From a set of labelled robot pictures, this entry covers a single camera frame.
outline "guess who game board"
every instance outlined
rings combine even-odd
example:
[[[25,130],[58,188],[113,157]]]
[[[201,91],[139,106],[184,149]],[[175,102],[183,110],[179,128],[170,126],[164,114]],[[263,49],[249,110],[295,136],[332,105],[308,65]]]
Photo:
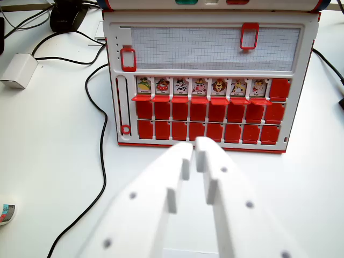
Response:
[[[329,1],[98,3],[120,145],[286,151]]]

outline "grid panel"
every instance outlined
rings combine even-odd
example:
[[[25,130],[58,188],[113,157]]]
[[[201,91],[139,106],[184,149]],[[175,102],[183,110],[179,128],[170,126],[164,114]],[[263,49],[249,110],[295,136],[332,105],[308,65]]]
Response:
[[[240,49],[241,28],[132,27],[137,68],[291,71],[299,28],[260,28]],[[246,32],[243,46],[255,32]]]

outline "black device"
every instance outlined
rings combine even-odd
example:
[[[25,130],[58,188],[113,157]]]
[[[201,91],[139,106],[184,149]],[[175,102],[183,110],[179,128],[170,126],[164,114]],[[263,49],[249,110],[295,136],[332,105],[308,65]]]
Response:
[[[0,55],[5,49],[5,19],[0,17]]]
[[[54,0],[50,28],[54,32],[76,31],[87,13],[82,0]]]

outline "cable cord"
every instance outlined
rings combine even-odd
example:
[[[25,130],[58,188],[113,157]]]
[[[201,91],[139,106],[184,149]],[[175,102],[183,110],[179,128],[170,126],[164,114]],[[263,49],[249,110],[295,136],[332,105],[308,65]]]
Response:
[[[340,10],[342,11],[342,13],[344,14],[344,8],[343,8],[343,5],[342,5],[342,2],[340,0],[337,0],[338,2],[338,5],[339,5],[339,8]]]
[[[67,233],[95,204],[96,202],[100,199],[100,197],[102,196],[105,187],[106,187],[106,172],[105,172],[105,165],[104,165],[104,154],[103,154],[103,141],[104,141],[104,133],[105,133],[105,129],[106,129],[106,125],[108,123],[108,115],[106,114],[106,112],[104,110],[102,110],[92,99],[90,92],[88,91],[88,82],[89,80],[92,78],[92,76],[98,72],[99,70],[101,70],[102,68],[108,66],[109,64],[104,64],[100,67],[98,67],[96,70],[94,70],[86,79],[85,81],[85,91],[86,94],[88,96],[88,99],[91,101],[91,103],[93,104],[93,106],[96,107],[97,110],[99,110],[104,116],[105,116],[105,120],[104,120],[104,125],[103,125],[103,129],[102,129],[102,134],[101,134],[101,140],[100,140],[100,144],[99,144],[99,151],[100,151],[100,155],[101,155],[101,164],[102,164],[102,172],[103,172],[103,187],[100,191],[100,193],[98,194],[98,196],[94,199],[94,201],[86,208],[86,210],[84,210],[83,213],[81,213],[79,215],[79,217],[77,217],[65,230],[63,230],[61,232],[61,234],[59,234],[59,236],[55,239],[53,245],[50,248],[49,254],[47,258],[50,258],[53,254],[54,248],[56,246],[56,244],[59,242],[60,238]]]
[[[340,78],[340,82],[343,84],[344,86],[344,78],[343,76],[340,74],[340,72],[323,56],[323,54],[321,54],[319,51],[317,51],[315,48],[312,49],[312,51],[314,53],[316,53]],[[339,105],[342,107],[342,109],[344,110],[344,98],[342,98],[339,101]]]
[[[4,11],[2,10],[2,7],[1,7],[1,5],[0,5],[0,12],[2,13],[2,15],[4,16],[4,18],[5,18],[5,20],[8,22],[8,24],[12,27],[12,28],[16,28],[17,30],[29,30],[29,29],[31,29],[31,28],[36,28],[36,27],[38,27],[38,26],[40,26],[40,25],[42,25],[42,24],[44,24],[44,23],[46,23],[47,21],[49,21],[49,19],[50,19],[50,12],[49,12],[49,10],[47,10],[47,14],[48,14],[48,18],[46,18],[44,21],[42,21],[41,23],[39,23],[39,24],[36,24],[36,25],[33,25],[33,26],[30,26],[30,27],[15,27],[13,24],[11,24],[11,22],[7,19],[7,17],[6,17],[6,15],[5,15],[5,13],[4,13]]]
[[[340,72],[321,54],[319,51],[317,51],[315,48],[312,50],[314,53],[316,53],[340,78],[340,81],[344,84],[344,77],[340,74]]]
[[[80,31],[72,31],[72,32],[75,32],[75,33],[78,33],[80,35],[83,35],[84,37],[102,45],[101,48],[99,49],[96,57],[91,61],[91,62],[79,62],[79,61],[75,61],[75,60],[71,60],[71,59],[66,59],[66,58],[60,58],[58,56],[47,56],[47,57],[43,57],[43,58],[35,58],[36,60],[62,60],[62,61],[67,61],[67,62],[71,62],[71,63],[77,63],[78,65],[92,65],[96,60],[97,58],[99,57],[101,51],[105,48],[106,44],[105,43],[101,43],[101,42],[98,42],[92,38],[90,38],[89,36],[87,36],[86,34],[80,32]],[[41,42],[38,43],[38,45],[34,48],[34,50],[32,51],[32,56],[34,57],[36,51],[38,50],[38,48],[44,43],[46,42],[47,40],[57,36],[57,35],[61,35],[61,34],[64,34],[66,32],[56,32],[54,34],[51,34],[49,36],[47,36],[46,38],[44,38]]]
[[[13,30],[11,30],[9,33],[7,33],[5,36],[4,36],[4,39],[8,38],[10,35],[12,35],[13,33],[15,33],[23,24],[25,24],[27,21],[37,17],[37,16],[40,16],[42,13],[50,10],[51,8],[53,8],[54,6],[56,6],[55,4],[52,4],[51,6],[48,6],[47,8],[44,8],[42,11],[36,13],[35,15],[33,16],[30,16],[28,17],[27,19],[23,20],[21,23],[19,23],[17,26],[15,26],[15,28]],[[29,28],[35,28],[37,26],[40,26],[42,25],[43,23],[39,24],[39,25],[34,25],[34,26],[31,26],[31,27],[27,27],[25,28],[26,30],[28,30]]]

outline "white box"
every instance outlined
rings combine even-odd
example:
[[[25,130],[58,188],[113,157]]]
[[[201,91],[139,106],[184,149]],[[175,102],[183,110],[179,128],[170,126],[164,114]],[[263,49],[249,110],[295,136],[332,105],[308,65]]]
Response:
[[[17,53],[0,81],[11,88],[25,89],[37,65],[37,60],[31,54]]]

